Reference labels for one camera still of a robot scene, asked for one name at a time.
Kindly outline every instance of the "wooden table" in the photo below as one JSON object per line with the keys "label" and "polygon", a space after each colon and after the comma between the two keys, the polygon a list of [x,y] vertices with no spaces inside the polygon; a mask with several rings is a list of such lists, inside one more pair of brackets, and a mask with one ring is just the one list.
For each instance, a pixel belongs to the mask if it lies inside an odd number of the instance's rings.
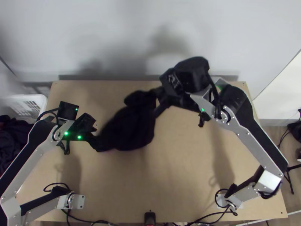
{"label": "wooden table", "polygon": [[[124,106],[123,99],[135,90],[149,90],[158,81],[57,81],[52,84],[47,109],[60,101],[79,105],[78,116],[87,112],[100,129]],[[248,92],[244,82],[234,82]],[[20,203],[45,195],[43,188],[64,182],[86,195],[76,217],[110,222],[143,222],[152,210],[158,222],[188,222],[213,212],[219,188],[240,184],[252,176],[259,163],[237,136],[213,121],[198,127],[195,112],[167,109],[156,121],[151,144],[135,151],[97,153],[86,142],[72,141],[70,155],[60,148],[46,153],[23,184]],[[287,217],[281,191],[271,199],[245,202],[238,216],[225,214],[222,221]],[[218,216],[207,218],[214,221]],[[65,221],[60,210],[39,218]]]}

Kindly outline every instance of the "laundry basket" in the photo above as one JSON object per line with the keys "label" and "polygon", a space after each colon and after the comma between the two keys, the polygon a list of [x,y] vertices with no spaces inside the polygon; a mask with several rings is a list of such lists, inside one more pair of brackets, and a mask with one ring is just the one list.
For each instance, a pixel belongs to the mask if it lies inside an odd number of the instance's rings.
{"label": "laundry basket", "polygon": [[33,123],[45,111],[47,97],[42,94],[11,95],[0,98],[0,115]]}

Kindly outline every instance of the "black garment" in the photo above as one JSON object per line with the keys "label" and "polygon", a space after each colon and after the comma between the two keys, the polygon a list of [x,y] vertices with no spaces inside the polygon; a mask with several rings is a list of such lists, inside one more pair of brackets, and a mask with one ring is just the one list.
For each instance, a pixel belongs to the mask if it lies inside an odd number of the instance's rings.
{"label": "black garment", "polygon": [[154,137],[156,95],[135,91],[124,99],[120,109],[96,137],[90,134],[87,142],[96,151],[117,149],[130,151],[149,144]]}
{"label": "black garment", "polygon": [[32,124],[0,116],[0,176],[27,144]]}
{"label": "black garment", "polygon": [[294,138],[301,143],[301,121],[290,123],[287,125],[287,128]]}

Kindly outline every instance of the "wire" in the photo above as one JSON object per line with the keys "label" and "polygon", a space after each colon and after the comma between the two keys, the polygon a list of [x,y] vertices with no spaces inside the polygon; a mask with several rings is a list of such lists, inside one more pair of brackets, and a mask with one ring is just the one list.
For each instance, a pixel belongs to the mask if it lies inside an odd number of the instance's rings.
{"label": "wire", "polygon": [[[300,119],[301,119],[301,108],[298,109],[298,112],[300,113],[300,116],[299,116],[298,121],[300,121]],[[283,139],[284,139],[288,134],[290,134],[290,131],[288,131],[288,130],[289,130],[289,128],[287,128],[286,131],[282,134],[282,136],[281,136],[281,138],[280,138],[280,141],[279,141],[279,144],[277,145],[278,148],[280,148],[280,145],[281,145]]]}
{"label": "wire", "polygon": [[217,199],[216,199],[216,198],[218,197],[218,194],[219,194],[221,191],[228,191],[228,189],[226,189],[226,188],[219,189],[219,190],[215,193],[214,201],[215,201],[215,203],[217,204],[218,207],[220,207],[220,208],[226,208],[228,205],[226,205],[226,206],[220,206],[220,205],[217,203]]}
{"label": "wire", "polygon": [[66,222],[67,222],[67,225],[68,225],[68,226],[70,226],[69,219],[68,219],[68,218],[69,218],[70,212],[71,212],[71,210],[68,209],[67,214],[66,214]]}
{"label": "wire", "polygon": [[[190,222],[190,223],[186,224],[185,226],[190,226],[190,225],[195,224],[195,223],[201,223],[201,224],[214,224],[214,223],[218,222],[218,221],[219,221],[226,213],[232,213],[232,214],[233,214],[232,211],[227,211],[227,210],[229,209],[229,207],[230,207],[230,206],[228,205],[227,208],[226,208],[226,210],[223,211],[223,212],[216,212],[216,213],[208,214],[208,215],[206,215],[206,216],[204,216],[204,217],[201,217],[201,218],[195,220],[194,222]],[[201,220],[203,220],[203,219],[205,219],[205,218],[207,218],[207,217],[210,217],[210,216],[216,215],[216,214],[221,214],[221,216],[220,216],[216,221],[213,221],[213,222],[202,222],[202,221],[201,221]]]}
{"label": "wire", "polygon": [[269,198],[273,197],[273,196],[278,192],[281,183],[282,183],[282,182],[280,182],[280,183],[277,185],[276,189],[275,189],[273,192],[269,193],[269,194],[266,194],[266,193],[263,193],[263,192],[258,192],[258,193],[261,195],[261,198],[263,198],[263,199],[269,199]]}
{"label": "wire", "polygon": [[[65,184],[65,183],[62,183],[62,182],[51,183],[51,184],[47,185],[47,186],[43,189],[43,191],[44,191],[44,192],[51,192],[51,190],[46,190],[46,189],[47,189],[49,186],[51,186],[51,185],[64,185],[69,191],[71,191],[70,188],[69,188],[69,186],[68,186],[67,184]],[[77,220],[77,221],[81,221],[81,222],[85,222],[85,223],[91,223],[92,225],[94,225],[94,224],[96,224],[96,223],[100,223],[100,224],[110,224],[110,225],[113,225],[113,226],[118,226],[118,225],[112,224],[112,223],[110,223],[110,222],[108,222],[108,221],[106,221],[106,220],[89,221],[89,220],[82,220],[82,219],[76,218],[76,217],[70,215],[71,209],[68,209],[67,212],[64,211],[63,209],[61,209],[61,211],[63,211],[64,214],[66,214],[66,222],[67,222],[67,225],[68,225],[68,226],[70,226],[70,223],[69,223],[69,217],[70,217],[70,218],[73,218],[73,219],[75,219],[75,220]]]}
{"label": "wire", "polygon": [[51,192],[51,190],[46,190],[46,189],[47,189],[49,186],[51,186],[51,185],[64,185],[69,191],[71,191],[70,188],[69,188],[69,186],[68,186],[67,184],[61,183],[61,182],[58,182],[58,183],[51,183],[51,184],[47,185],[47,186],[43,189],[43,191],[44,191],[44,192]]}
{"label": "wire", "polygon": [[46,115],[46,114],[53,114],[54,117],[55,117],[55,119],[56,119],[56,124],[59,125],[59,118],[58,118],[57,114],[54,113],[54,111],[57,111],[57,110],[59,110],[59,109],[60,109],[60,108],[58,107],[58,108],[55,108],[55,109],[52,109],[52,110],[48,110],[48,111],[43,112],[43,113],[40,114],[39,117],[36,119],[36,122],[39,121],[39,120],[40,120],[44,115]]}

